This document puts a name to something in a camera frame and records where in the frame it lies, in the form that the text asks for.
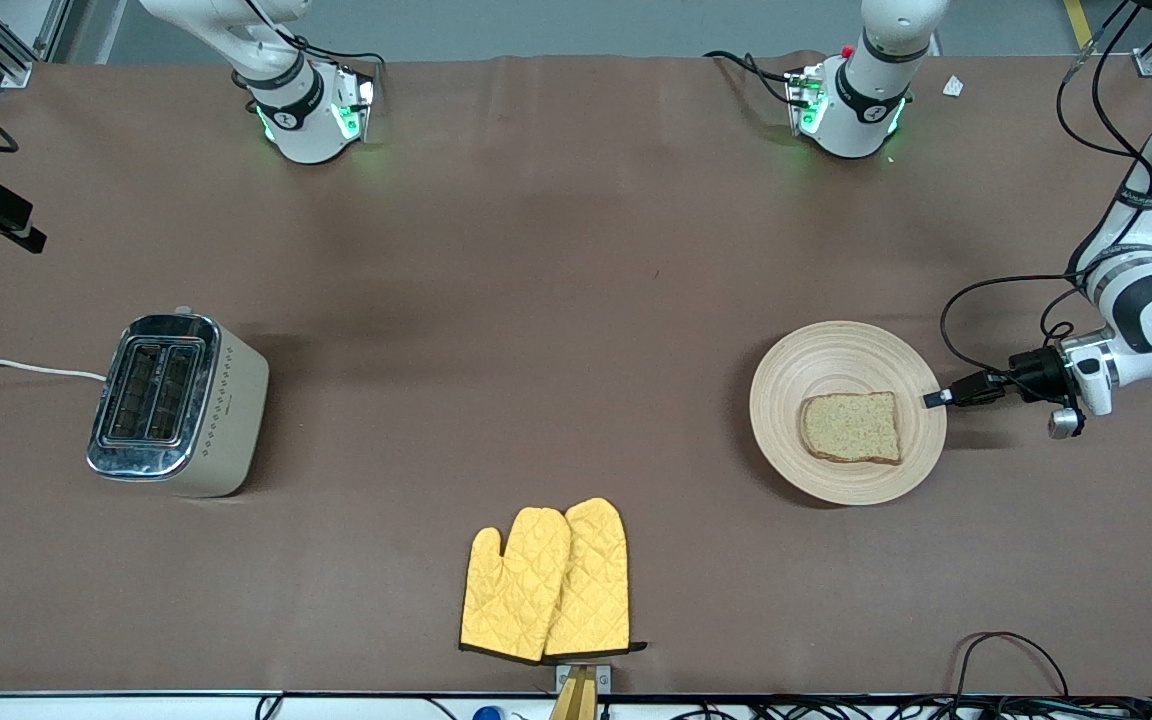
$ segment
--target yellow oven mitt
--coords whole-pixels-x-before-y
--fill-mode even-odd
[[[550,507],[518,511],[503,554],[498,530],[479,530],[470,548],[461,650],[539,662],[570,553],[567,520]]]
[[[643,650],[630,643],[630,552],[621,514],[601,497],[566,514],[573,550],[558,601],[558,617],[545,639],[547,664],[622,655]]]

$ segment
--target brown tabletop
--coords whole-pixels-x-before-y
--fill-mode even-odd
[[[262,141],[225,68],[37,68],[0,100],[0,181],[50,244],[0,238],[0,357],[104,372],[188,304],[273,376],[244,491],[187,501],[84,467],[99,384],[0,370],[0,689],[548,687],[456,650],[468,544],[607,497],[652,643],[620,691],[945,691],[961,638],[1009,629],[1076,694],[1152,694],[1152,382],[1069,442],[1046,407],[954,411],[931,477],[858,509],[790,488],[749,425],[785,333],[878,324],[949,381],[952,291],[1064,267],[1124,169],[1061,135],[1066,67],[931,59],[844,161],[708,60],[393,65],[382,142],[323,167]],[[1146,137],[1152,81],[1115,60],[1105,96]],[[1063,289],[952,327],[1002,363]],[[969,688],[1052,691],[1002,646]]]

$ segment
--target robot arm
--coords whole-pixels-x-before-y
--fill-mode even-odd
[[[1142,150],[1152,167],[1152,136]],[[1075,286],[1105,318],[1105,327],[1055,347],[1014,355],[1009,372],[983,372],[925,397],[927,406],[978,406],[1018,387],[1026,402],[1060,402],[1052,437],[1082,432],[1079,400],[1092,415],[1112,410],[1112,392],[1152,378],[1152,183],[1135,162],[1100,227],[1074,251]]]
[[[311,0],[141,0],[229,60],[256,99],[256,113],[283,156],[323,162],[364,137],[374,82],[328,60],[308,58],[285,38]]]
[[[790,127],[835,156],[872,154],[896,129],[909,83],[950,0],[864,0],[861,41],[790,77]]]

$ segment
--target silver toaster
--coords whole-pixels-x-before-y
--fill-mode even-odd
[[[223,325],[179,306],[123,332],[96,411],[88,464],[181,497],[237,491],[251,465],[270,364]]]

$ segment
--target plate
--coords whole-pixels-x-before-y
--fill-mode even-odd
[[[945,448],[945,407],[923,396],[937,376],[901,338],[864,323],[818,323],[781,338],[763,357],[750,389],[755,438],[773,468],[810,495],[838,505],[877,505],[918,487]],[[806,397],[890,391],[896,396],[900,465],[831,462],[799,435]]]

